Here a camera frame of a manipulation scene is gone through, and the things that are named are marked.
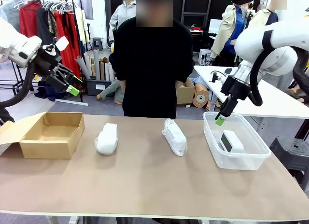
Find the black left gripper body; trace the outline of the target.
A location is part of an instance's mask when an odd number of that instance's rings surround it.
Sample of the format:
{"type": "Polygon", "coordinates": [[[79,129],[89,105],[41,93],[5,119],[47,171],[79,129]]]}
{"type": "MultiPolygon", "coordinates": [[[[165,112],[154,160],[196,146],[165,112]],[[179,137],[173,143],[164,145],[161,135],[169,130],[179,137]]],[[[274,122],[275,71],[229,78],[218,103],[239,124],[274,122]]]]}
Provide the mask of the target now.
{"type": "Polygon", "coordinates": [[[39,76],[49,75],[49,71],[53,70],[61,62],[61,59],[58,53],[52,56],[50,52],[40,50],[34,58],[34,73],[39,76]]]}

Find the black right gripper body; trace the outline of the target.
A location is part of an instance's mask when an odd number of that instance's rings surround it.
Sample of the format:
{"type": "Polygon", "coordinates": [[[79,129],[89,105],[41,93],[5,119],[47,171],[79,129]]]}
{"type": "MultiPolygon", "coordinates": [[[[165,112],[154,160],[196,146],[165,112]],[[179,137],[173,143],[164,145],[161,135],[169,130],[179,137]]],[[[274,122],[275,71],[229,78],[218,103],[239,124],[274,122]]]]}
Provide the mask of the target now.
{"type": "Polygon", "coordinates": [[[221,93],[231,96],[232,99],[245,100],[251,92],[250,86],[238,79],[228,76],[222,85],[221,93]]]}

